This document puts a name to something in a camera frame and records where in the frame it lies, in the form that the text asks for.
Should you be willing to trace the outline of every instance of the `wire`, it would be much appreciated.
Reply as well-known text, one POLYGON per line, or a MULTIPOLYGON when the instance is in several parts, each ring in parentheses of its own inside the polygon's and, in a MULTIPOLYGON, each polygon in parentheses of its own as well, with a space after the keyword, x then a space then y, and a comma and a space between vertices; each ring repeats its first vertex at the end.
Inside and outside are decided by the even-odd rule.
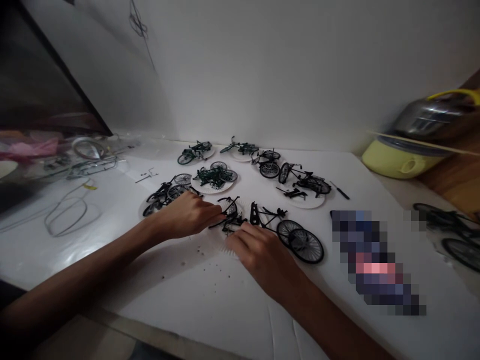
POLYGON ((151 66, 153 67, 153 70, 157 72, 157 69, 155 68, 154 61, 152 60, 152 55, 150 54, 150 49, 149 49, 149 44, 147 43, 147 39, 149 38, 148 35, 148 27, 142 22, 142 18, 140 16, 140 12, 137 9, 137 6, 135 5, 135 0, 130 0, 130 15, 128 17, 130 21, 130 27, 133 29, 136 34, 143 38, 143 41, 145 42, 146 46, 146 51, 148 52, 148 57, 150 58, 151 66))

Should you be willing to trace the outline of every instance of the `small metal part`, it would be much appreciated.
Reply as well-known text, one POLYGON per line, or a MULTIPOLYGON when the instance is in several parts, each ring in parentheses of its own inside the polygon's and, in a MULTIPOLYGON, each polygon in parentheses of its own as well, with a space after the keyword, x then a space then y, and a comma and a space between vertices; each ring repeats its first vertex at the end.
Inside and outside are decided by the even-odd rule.
POLYGON ((135 184, 136 184, 136 183, 139 183, 139 182, 141 182, 141 181, 143 181, 143 180, 145 180, 145 179, 151 178, 151 177, 152 177, 152 175, 145 176, 143 179, 140 179, 140 180, 138 180, 138 181, 135 181, 135 184))

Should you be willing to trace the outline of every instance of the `green bicycle model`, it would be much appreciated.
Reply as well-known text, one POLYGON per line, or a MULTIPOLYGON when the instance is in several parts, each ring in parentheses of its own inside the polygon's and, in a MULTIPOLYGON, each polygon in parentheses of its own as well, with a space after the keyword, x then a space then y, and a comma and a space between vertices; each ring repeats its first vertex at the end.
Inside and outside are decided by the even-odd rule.
POLYGON ((184 149, 181 155, 178 157, 177 162, 180 165, 186 165, 191 163, 193 159, 202 159, 206 160, 203 156, 204 153, 209 151, 212 148, 212 143, 210 141, 200 142, 196 141, 196 145, 188 146, 188 149, 184 149))

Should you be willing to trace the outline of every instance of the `metal pot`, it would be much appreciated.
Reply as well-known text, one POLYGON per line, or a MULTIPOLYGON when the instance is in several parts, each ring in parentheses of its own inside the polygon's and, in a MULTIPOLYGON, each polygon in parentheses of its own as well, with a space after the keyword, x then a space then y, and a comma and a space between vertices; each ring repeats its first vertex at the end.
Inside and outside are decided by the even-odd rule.
POLYGON ((475 111, 475 106, 452 101, 432 101, 453 93, 468 95, 475 106, 480 105, 480 94, 472 90, 440 92, 408 104, 391 130, 417 140, 450 139, 469 131, 478 124, 474 116, 466 116, 475 111))

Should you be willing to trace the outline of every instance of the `black bicycle model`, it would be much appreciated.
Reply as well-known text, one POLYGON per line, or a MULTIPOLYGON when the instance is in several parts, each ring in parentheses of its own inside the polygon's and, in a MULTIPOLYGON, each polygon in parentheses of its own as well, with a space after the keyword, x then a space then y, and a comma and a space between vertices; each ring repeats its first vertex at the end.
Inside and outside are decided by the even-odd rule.
POLYGON ((250 206, 250 224, 261 226, 264 229, 270 230, 277 234, 283 245, 289 248, 293 254, 301 261, 307 264, 318 264, 324 258, 324 248, 320 240, 310 231, 305 230, 298 222, 292 220, 284 220, 283 218, 288 211, 280 208, 276 212, 267 210, 262 207, 263 211, 259 211, 258 205, 255 202, 250 206), (263 223, 260 219, 260 214, 271 216, 272 218, 263 223), (278 218, 280 222, 276 226, 276 230, 272 230, 268 225, 278 218))
POLYGON ((143 216, 156 213, 164 206, 170 204, 173 200, 178 198, 186 191, 192 191, 200 197, 203 197, 197 190, 190 186, 192 176, 187 173, 175 175, 169 182, 163 182, 160 188, 151 194, 146 200, 149 205, 143 211, 143 216))
POLYGON ((235 199, 232 200, 232 198, 229 197, 222 197, 217 200, 217 202, 221 202, 223 200, 226 200, 229 205, 228 207, 222 211, 221 213, 226 216, 225 219, 222 221, 216 223, 215 225, 211 225, 208 228, 215 228, 217 226, 222 225, 221 230, 224 233, 230 234, 233 233, 238 227, 240 227, 244 222, 248 221, 246 218, 242 218, 242 213, 239 212, 236 201, 240 198, 240 196, 237 196, 235 199))
POLYGON ((200 181, 200 186, 210 184, 212 189, 221 189, 225 183, 233 183, 238 177, 235 171, 227 169, 226 163, 216 161, 210 165, 210 169, 202 167, 197 170, 193 179, 200 181))
POLYGON ((280 184, 285 184, 290 173, 292 173, 298 180, 297 182, 294 182, 292 186, 299 186, 304 189, 312 190, 315 192, 316 198, 318 198, 320 195, 326 195, 332 191, 332 187, 325 182, 323 177, 315 176, 311 171, 300 171, 294 169, 294 167, 300 167, 300 170, 303 169, 301 164, 288 162, 281 166, 280 174, 278 175, 278 182, 280 184))
POLYGON ((259 147, 255 146, 255 144, 249 144, 248 142, 244 142, 244 143, 235 142, 234 137, 235 136, 231 137, 230 145, 220 150, 221 154, 226 153, 227 151, 230 151, 233 148, 238 148, 238 152, 241 153, 242 155, 245 155, 245 154, 252 155, 254 152, 259 150, 259 147))
POLYGON ((184 149, 181 155, 178 157, 177 162, 180 165, 186 165, 190 163, 193 159, 202 159, 206 160, 203 154, 209 151, 212 148, 212 143, 210 141, 200 142, 196 141, 196 145, 188 146, 188 149, 184 149))
POLYGON ((480 273, 480 229, 470 228, 465 221, 480 225, 478 222, 456 211, 444 211, 421 202, 414 203, 413 208, 419 211, 419 220, 426 221, 429 229, 460 237, 461 239, 444 238, 441 244, 459 263, 480 273))
POLYGON ((260 174, 267 179, 276 178, 280 172, 280 166, 277 164, 277 160, 280 159, 280 154, 273 150, 265 150, 262 153, 256 153, 256 158, 253 155, 251 157, 251 164, 259 164, 260 174))

